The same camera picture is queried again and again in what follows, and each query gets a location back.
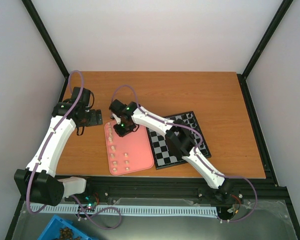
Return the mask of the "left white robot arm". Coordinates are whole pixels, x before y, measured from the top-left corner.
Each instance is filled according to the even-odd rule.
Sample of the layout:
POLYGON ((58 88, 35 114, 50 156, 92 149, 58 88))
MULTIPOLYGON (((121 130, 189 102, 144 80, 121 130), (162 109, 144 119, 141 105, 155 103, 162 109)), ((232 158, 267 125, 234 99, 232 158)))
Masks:
POLYGON ((32 160, 25 169, 17 169, 14 181, 23 200, 30 203, 56 206, 70 195, 82 201, 93 198, 94 189, 86 179, 69 177, 56 179, 56 169, 63 149, 73 132, 77 136, 86 127, 102 124, 101 111, 93 109, 94 94, 75 87, 70 98, 58 102, 52 111, 48 131, 32 160))

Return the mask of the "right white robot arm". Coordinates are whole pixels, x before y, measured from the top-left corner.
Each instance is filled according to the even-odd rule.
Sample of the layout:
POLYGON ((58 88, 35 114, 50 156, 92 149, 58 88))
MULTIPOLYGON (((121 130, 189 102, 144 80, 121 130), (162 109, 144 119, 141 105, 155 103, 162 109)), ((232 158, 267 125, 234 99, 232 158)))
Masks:
POLYGON ((115 99, 109 110, 116 120, 114 129, 120 137, 133 132, 138 126, 144 126, 160 134, 175 157, 188 162, 214 190, 213 199, 225 203, 231 195, 232 185, 201 153, 199 146, 203 138, 199 132, 184 123, 183 120, 169 120, 158 116, 136 102, 126 105, 115 99))

